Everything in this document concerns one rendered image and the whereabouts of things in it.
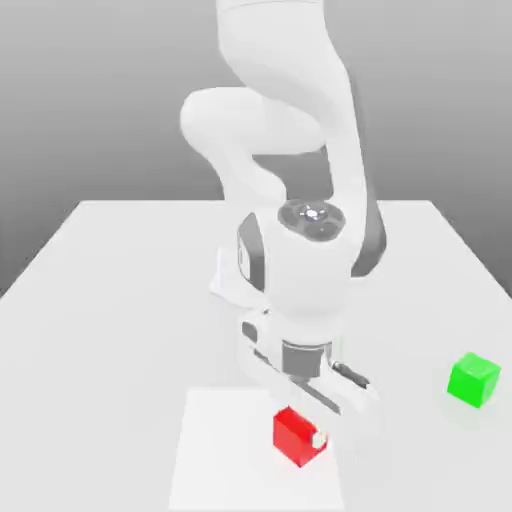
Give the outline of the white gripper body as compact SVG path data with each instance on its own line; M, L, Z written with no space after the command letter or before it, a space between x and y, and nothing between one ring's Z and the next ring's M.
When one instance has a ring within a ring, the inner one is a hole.
M381 401L372 386L357 386L320 358L320 376L292 377L274 368L253 344L241 342L237 360L243 371L270 393L281 406L289 406L328 437L345 444L367 443L381 430Z

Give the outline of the small red cube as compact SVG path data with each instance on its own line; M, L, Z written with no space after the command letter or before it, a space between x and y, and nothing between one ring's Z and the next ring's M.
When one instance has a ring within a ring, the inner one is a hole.
M291 407L277 412L273 417L273 445L299 468L322 453L324 449L314 449L312 434L319 430L312 422L301 416Z

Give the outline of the small green cube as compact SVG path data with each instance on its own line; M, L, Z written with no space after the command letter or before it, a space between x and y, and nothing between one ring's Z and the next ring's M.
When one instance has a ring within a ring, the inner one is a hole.
M473 352L462 356L452 367L447 392L475 408L492 396L501 367Z

